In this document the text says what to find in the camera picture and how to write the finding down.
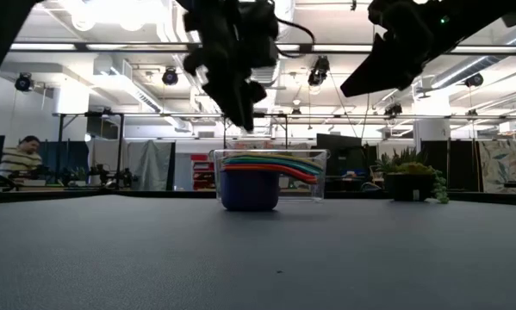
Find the black aluminium table frame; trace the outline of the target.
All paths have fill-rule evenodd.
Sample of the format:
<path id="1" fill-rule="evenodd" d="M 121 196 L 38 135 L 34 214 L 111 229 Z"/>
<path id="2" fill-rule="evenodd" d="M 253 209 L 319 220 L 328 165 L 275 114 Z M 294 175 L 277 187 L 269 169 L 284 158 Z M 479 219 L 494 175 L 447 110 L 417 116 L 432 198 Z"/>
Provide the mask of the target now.
<path id="1" fill-rule="evenodd" d="M 163 199 L 212 199 L 216 195 L 214 192 L 190 192 L 190 191 L 32 191 L 32 192 L 0 192 L 0 203 L 5 202 L 34 202 L 47 200 L 61 200 L 73 198 L 85 198 L 93 196 L 126 196 L 134 198 L 163 198 Z M 453 202 L 479 202 L 492 204 L 506 204 L 516 206 L 516 194 L 490 194 L 475 192 L 455 192 L 448 193 Z M 363 192 L 326 192 L 326 200 L 386 200 L 390 195 L 384 192 L 363 193 Z"/>

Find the person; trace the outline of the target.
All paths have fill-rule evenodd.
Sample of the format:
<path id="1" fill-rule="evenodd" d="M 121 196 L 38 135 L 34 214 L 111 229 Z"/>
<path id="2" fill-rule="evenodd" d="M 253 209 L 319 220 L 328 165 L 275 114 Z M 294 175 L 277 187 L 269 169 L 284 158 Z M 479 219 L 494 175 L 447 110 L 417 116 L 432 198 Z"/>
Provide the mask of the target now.
<path id="1" fill-rule="evenodd" d="M 33 171 L 42 164 L 42 159 L 38 153 L 40 140 L 33 136 L 26 136 L 15 147 L 5 147 L 3 149 L 0 174 L 8 176 L 13 172 Z"/>

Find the black computer monitor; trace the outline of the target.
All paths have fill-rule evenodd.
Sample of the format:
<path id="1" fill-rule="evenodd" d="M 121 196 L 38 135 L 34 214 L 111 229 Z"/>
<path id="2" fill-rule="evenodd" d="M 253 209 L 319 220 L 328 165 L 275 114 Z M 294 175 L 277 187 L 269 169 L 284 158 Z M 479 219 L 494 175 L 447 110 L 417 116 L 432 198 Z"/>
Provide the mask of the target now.
<path id="1" fill-rule="evenodd" d="M 319 149 L 328 150 L 326 192 L 358 192 L 368 177 L 362 140 L 333 134 L 317 134 Z"/>

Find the teal measuring cup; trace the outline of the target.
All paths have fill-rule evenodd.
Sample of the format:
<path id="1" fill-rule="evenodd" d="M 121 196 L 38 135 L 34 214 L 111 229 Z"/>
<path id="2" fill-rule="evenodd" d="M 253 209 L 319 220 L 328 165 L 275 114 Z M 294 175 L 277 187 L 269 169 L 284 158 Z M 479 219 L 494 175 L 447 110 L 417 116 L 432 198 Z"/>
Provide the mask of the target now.
<path id="1" fill-rule="evenodd" d="M 297 161 L 268 158 L 229 159 L 223 162 L 223 168 L 257 168 L 258 170 L 287 172 L 288 174 L 295 174 L 298 172 L 310 176 L 318 176 L 323 172 L 323 169 L 320 166 L 304 164 Z"/>

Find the grey cover cloth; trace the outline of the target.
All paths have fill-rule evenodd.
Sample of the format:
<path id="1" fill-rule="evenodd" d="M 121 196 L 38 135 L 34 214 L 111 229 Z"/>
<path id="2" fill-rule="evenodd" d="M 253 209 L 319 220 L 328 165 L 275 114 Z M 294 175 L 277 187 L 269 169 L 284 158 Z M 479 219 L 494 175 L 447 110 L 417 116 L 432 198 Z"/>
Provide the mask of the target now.
<path id="1" fill-rule="evenodd" d="M 135 191 L 171 191 L 175 176 L 175 142 L 135 141 L 127 145 L 126 166 Z"/>

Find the green measuring cup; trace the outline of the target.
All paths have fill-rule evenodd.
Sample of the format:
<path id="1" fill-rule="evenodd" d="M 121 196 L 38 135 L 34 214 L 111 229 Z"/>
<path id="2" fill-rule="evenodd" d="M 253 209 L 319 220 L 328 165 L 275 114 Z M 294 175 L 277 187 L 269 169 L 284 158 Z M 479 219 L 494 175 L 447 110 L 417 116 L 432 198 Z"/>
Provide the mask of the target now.
<path id="1" fill-rule="evenodd" d="M 223 159 L 223 164 L 278 164 L 284 165 L 291 168 L 295 168 L 297 170 L 310 172 L 311 174 L 320 174 L 323 170 L 318 170 L 314 167 L 310 167 L 306 164 L 299 164 L 291 161 L 284 160 L 275 160 L 275 159 L 266 159 L 266 158 L 231 158 L 231 159 Z"/>

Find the leaf patterned panel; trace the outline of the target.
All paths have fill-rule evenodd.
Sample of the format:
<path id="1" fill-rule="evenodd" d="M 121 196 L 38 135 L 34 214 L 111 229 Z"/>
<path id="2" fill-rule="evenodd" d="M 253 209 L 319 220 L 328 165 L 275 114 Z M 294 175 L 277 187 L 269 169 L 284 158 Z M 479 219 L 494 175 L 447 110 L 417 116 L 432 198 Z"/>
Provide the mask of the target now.
<path id="1" fill-rule="evenodd" d="M 485 193 L 516 193 L 505 184 L 516 182 L 516 141 L 479 141 L 482 186 Z"/>

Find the dark blue bowl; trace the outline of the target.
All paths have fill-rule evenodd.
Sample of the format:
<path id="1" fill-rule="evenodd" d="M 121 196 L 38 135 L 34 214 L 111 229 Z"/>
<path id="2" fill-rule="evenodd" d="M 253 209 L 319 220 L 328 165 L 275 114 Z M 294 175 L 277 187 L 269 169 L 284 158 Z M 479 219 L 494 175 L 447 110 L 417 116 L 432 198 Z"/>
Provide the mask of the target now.
<path id="1" fill-rule="evenodd" d="M 220 176 L 221 204 L 229 211 L 271 211 L 279 199 L 277 172 L 224 170 Z"/>

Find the red measuring cup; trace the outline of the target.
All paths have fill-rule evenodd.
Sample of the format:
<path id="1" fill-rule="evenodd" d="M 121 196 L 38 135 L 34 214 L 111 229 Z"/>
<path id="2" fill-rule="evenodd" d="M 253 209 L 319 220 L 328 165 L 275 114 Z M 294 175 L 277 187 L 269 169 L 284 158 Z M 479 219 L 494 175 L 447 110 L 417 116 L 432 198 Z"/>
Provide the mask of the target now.
<path id="1" fill-rule="evenodd" d="M 288 175 L 304 183 L 317 184 L 319 178 L 310 172 L 304 172 L 284 165 L 278 164 L 227 164 L 223 167 L 224 171 L 270 171 Z"/>

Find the clear plastic basket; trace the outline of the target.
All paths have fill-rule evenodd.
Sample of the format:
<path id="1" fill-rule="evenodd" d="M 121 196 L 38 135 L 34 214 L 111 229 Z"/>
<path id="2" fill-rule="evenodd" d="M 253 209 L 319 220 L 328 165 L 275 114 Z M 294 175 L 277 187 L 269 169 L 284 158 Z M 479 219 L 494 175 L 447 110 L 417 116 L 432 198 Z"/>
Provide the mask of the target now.
<path id="1" fill-rule="evenodd" d="M 279 199 L 278 201 L 320 201 L 324 198 L 326 183 L 326 160 L 328 151 L 324 149 L 222 149 L 211 152 L 215 168 L 215 187 L 217 199 L 221 201 L 220 196 L 220 176 L 223 171 L 223 159 L 228 156 L 239 155 L 242 153 L 268 153 L 281 154 L 285 156 L 293 156 L 298 158 L 306 158 L 324 167 L 323 172 L 318 175 L 319 182 L 317 184 L 304 183 L 296 178 L 288 175 L 280 174 L 279 177 Z"/>

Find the black overhead frame beam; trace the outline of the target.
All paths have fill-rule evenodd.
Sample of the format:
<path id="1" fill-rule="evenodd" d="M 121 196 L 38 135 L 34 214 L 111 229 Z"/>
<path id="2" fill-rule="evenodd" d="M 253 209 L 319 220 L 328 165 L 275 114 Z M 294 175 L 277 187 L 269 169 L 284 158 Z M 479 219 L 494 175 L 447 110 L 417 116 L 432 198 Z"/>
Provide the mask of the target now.
<path id="1" fill-rule="evenodd" d="M 188 53 L 201 45 L 198 43 L 142 42 L 91 43 L 91 42 L 15 42 L 12 53 Z M 277 44 L 279 50 L 290 55 L 297 54 L 357 54 L 372 52 L 372 45 L 366 44 Z M 516 56 L 516 46 L 457 46 L 444 55 L 455 56 Z"/>

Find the black partition panel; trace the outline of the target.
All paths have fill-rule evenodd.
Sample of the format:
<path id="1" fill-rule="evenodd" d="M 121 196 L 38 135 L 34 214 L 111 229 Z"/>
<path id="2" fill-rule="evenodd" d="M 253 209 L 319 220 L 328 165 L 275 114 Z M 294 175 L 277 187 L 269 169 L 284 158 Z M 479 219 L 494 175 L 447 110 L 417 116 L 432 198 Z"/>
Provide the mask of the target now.
<path id="1" fill-rule="evenodd" d="M 426 164 L 441 171 L 449 191 L 481 192 L 482 168 L 479 142 L 473 140 L 422 140 Z"/>

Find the tall black metal rack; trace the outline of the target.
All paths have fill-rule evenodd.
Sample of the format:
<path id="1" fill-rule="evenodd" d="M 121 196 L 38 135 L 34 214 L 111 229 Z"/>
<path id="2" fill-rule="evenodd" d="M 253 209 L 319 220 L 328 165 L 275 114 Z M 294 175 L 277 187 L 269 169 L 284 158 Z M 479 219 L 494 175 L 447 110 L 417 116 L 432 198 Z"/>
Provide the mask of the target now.
<path id="1" fill-rule="evenodd" d="M 115 169 L 115 189 L 120 188 L 120 175 L 121 175 L 121 155 L 122 155 L 122 147 L 123 147 L 123 137 L 124 137 L 124 128 L 125 128 L 125 114 L 113 112 L 110 109 L 105 109 L 103 112 L 89 111 L 84 113 L 53 113 L 53 116 L 59 118 L 59 133 L 58 133 L 58 141 L 57 141 L 57 149 L 55 155 L 55 175 L 54 178 L 56 181 L 59 180 L 59 170 L 61 169 L 61 143 L 63 140 L 63 132 L 66 128 L 65 118 L 71 117 L 74 121 L 77 117 L 82 116 L 84 118 L 103 118 L 104 116 L 118 116 L 120 118 L 119 125 L 119 133 L 117 135 L 117 160 L 116 160 L 116 169 Z"/>

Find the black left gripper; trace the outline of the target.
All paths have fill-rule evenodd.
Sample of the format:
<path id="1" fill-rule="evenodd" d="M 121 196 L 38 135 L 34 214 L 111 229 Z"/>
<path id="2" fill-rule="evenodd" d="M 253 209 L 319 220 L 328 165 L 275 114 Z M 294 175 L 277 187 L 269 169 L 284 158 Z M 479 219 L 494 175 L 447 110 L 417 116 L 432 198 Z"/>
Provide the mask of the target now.
<path id="1" fill-rule="evenodd" d="M 248 82 L 251 69 L 278 61 L 279 35 L 272 0 L 176 0 L 186 10 L 183 25 L 196 31 L 200 46 L 190 49 L 183 68 L 190 74 L 204 66 L 204 91 L 237 127 L 254 128 L 253 104 L 267 97 L 264 86 Z"/>

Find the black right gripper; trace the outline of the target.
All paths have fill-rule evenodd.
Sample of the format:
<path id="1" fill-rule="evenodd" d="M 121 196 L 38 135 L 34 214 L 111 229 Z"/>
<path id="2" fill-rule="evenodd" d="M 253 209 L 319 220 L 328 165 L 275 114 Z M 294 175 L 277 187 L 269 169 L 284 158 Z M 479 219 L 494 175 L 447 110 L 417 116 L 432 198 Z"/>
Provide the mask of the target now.
<path id="1" fill-rule="evenodd" d="M 432 60 L 469 36 L 469 0 L 372 0 L 369 20 L 385 29 L 375 34 L 372 51 L 340 85 L 345 97 L 382 90 L 404 90 Z"/>

